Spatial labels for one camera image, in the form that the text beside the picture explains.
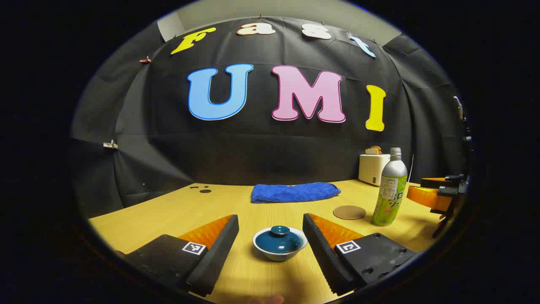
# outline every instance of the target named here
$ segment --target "table surface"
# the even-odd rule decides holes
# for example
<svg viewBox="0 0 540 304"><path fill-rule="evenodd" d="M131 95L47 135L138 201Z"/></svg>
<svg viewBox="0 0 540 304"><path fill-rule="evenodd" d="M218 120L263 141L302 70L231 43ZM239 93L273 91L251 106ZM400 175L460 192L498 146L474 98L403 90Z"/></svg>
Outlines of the table surface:
<svg viewBox="0 0 540 304"><path fill-rule="evenodd" d="M382 233L413 250L427 249L439 214L406 198L390 226L371 224L379 188L359 180L332 182L341 193L331 199L294 203L251 203L253 186L194 183L153 200L90 219L96 231L115 250L128 254L162 234L180 236L229 214L237 214L240 231L229 252L214 291L204 299L214 303L247 303L252 296L281 294L285 303L326 303L339 298L328 287L308 244L285 262L267 260L253 246L261 229L284 225L302 230L304 213L312 213L362 235ZM359 220L333 215L336 207L355 205L366 210Z"/></svg>

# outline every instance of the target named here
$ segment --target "letter u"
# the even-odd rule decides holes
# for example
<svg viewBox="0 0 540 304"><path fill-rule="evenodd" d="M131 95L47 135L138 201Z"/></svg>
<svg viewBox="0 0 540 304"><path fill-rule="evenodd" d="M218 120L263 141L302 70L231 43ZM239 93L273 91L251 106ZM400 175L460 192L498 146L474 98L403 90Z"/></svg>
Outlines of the letter u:
<svg viewBox="0 0 540 304"><path fill-rule="evenodd" d="M217 69L202 69L188 75L190 94L188 107L190 113L201 120L222 120L238 113L246 103L247 73L253 70L252 64L229 65L225 71L231 74L231 94L221 104L210 101L210 84Z"/></svg>

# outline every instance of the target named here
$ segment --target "teal lid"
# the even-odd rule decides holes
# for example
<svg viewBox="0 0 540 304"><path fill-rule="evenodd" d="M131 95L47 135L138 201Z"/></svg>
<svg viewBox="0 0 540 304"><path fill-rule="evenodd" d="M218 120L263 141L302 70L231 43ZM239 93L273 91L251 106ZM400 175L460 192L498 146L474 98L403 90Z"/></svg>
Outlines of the teal lid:
<svg viewBox="0 0 540 304"><path fill-rule="evenodd" d="M255 243L264 251L272 253L293 252L302 246L302 240L285 226L274 226L261 233Z"/></svg>

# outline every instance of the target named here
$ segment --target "blue towel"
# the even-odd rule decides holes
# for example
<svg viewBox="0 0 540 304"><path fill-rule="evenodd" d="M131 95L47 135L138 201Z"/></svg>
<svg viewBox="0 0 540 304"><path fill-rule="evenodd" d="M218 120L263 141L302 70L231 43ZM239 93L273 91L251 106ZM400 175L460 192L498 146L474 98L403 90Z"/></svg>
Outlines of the blue towel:
<svg viewBox="0 0 540 304"><path fill-rule="evenodd" d="M310 202L329 199L340 193L341 190L338 187L329 183L309 183L296 186L258 184L255 185L251 193L251 202L255 204Z"/></svg>

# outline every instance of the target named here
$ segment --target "black backdrop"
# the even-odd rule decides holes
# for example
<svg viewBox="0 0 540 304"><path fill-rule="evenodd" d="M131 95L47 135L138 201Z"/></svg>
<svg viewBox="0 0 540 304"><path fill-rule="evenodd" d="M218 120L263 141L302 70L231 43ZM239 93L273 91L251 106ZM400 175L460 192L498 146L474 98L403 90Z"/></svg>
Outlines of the black backdrop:
<svg viewBox="0 0 540 304"><path fill-rule="evenodd" d="M236 34L254 22L269 23L276 33ZM117 50L91 79L72 125L75 186L88 216L194 181L254 185L355 179L358 156L372 145L385 153L401 147L412 182L462 173L463 128L453 98L459 94L425 50L404 34L384 46L361 37L376 54L373 59L350 39L356 34L325 25L332 38L314 39L302 34L305 23L315 22L264 17L216 23L216 31L171 56L185 35L162 43L154 22ZM152 63L140 64L146 55ZM238 63L254 65L242 110L218 121L191 115L187 75L217 68L210 99L221 103L230 94L225 68ZM346 121L303 115L293 121L273 119L279 88L271 68L276 65L298 67L310 84L321 71L340 74ZM386 92L383 132L365 127L369 84ZM294 107L300 111L298 104ZM102 147L112 139L117 151Z"/></svg>

